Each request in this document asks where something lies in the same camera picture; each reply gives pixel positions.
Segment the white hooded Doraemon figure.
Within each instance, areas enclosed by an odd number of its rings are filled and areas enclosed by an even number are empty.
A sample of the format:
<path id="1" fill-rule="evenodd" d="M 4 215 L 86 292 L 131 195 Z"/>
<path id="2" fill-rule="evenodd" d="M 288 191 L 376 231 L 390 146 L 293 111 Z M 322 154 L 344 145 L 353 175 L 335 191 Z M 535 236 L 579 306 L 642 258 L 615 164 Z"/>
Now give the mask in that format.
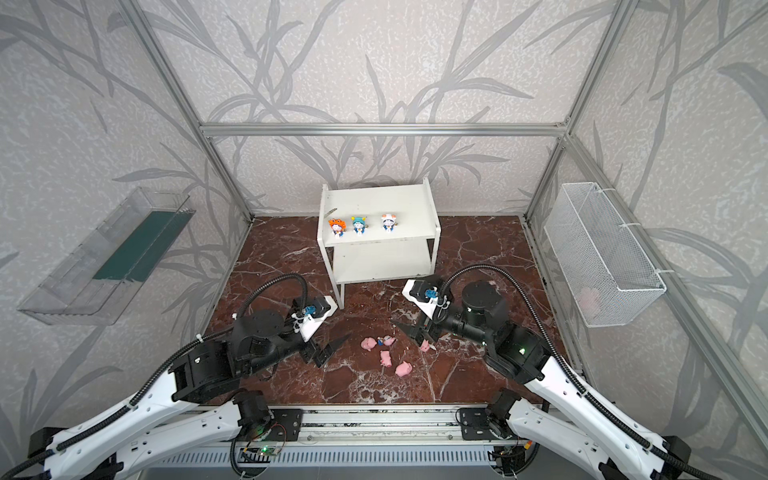
<path id="1" fill-rule="evenodd" d="M 384 214 L 381 217 L 382 227 L 387 232 L 393 232 L 397 225 L 397 217 L 394 214 Z"/>

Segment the teal hooded Doraemon figure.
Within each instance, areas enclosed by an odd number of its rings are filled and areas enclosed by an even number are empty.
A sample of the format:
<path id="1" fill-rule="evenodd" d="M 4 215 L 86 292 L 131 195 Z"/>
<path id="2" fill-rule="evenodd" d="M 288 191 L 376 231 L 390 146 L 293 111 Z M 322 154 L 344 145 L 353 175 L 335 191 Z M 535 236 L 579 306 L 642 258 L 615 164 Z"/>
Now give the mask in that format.
<path id="1" fill-rule="evenodd" d="M 352 217 L 351 218 L 352 228 L 356 235 L 363 235 L 367 229 L 367 218 L 366 217 Z"/>

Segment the orange hooded Doraemon figure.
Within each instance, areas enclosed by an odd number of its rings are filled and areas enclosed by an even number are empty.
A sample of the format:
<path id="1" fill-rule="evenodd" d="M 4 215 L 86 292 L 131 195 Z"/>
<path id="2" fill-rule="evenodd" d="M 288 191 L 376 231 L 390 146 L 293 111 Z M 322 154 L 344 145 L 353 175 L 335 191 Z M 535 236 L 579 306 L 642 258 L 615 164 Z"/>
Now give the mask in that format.
<path id="1" fill-rule="evenodd" d="M 341 238 L 346 232 L 346 223 L 342 219 L 333 218 L 328 221 L 329 227 L 333 235 L 337 238 Z"/>

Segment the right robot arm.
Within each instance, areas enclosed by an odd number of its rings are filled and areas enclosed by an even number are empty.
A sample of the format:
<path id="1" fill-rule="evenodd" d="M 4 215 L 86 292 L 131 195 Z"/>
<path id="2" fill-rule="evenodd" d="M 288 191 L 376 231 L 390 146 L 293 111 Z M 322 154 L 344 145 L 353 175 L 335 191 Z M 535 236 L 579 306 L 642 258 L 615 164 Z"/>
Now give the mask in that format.
<path id="1" fill-rule="evenodd" d="M 677 437 L 641 426 L 582 382 L 545 339 L 509 319 L 507 301 L 486 281 L 467 285 L 460 300 L 441 294 L 437 276 L 411 279 L 402 293 L 422 315 L 401 330 L 416 343 L 435 343 L 450 333 L 481 345 L 484 361 L 505 378 L 539 396 L 558 416 L 520 395 L 502 390 L 486 408 L 502 439 L 531 440 L 595 479 L 676 479 L 690 457 Z"/>

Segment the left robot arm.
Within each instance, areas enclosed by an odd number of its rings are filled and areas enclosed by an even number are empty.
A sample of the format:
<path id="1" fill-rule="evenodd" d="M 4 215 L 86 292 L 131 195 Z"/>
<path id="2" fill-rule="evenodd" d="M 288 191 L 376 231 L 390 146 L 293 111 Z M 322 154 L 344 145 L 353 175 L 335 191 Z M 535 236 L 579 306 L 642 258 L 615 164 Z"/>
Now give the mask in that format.
<path id="1" fill-rule="evenodd" d="M 131 397 L 75 427 L 37 432 L 29 459 L 5 478 L 40 465 L 40 479 L 127 479 L 178 453 L 215 441 L 260 437 L 274 419 L 262 393 L 242 379 L 293 355 L 323 366 L 345 343 L 312 339 L 334 307 L 296 318 L 260 310 L 171 355 Z"/>

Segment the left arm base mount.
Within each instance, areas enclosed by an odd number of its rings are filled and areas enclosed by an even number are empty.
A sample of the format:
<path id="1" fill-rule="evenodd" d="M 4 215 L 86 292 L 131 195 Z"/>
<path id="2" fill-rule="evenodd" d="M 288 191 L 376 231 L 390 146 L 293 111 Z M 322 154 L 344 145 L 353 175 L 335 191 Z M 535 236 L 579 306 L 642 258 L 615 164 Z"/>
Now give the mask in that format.
<path id="1" fill-rule="evenodd" d="M 238 441 L 296 442 L 302 427 L 304 411 L 299 408 L 278 408 L 271 411 L 271 419 L 248 431 L 242 429 Z"/>

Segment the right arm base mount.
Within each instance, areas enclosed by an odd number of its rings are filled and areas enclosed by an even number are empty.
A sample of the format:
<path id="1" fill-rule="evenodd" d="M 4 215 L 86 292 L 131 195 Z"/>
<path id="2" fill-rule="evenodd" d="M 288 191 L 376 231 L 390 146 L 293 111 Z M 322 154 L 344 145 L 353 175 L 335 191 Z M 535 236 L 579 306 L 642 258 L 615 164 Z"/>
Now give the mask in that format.
<path id="1" fill-rule="evenodd" d="M 461 407 L 455 414 L 455 420 L 465 441 L 508 440 L 514 437 L 506 427 L 492 423 L 485 407 Z"/>

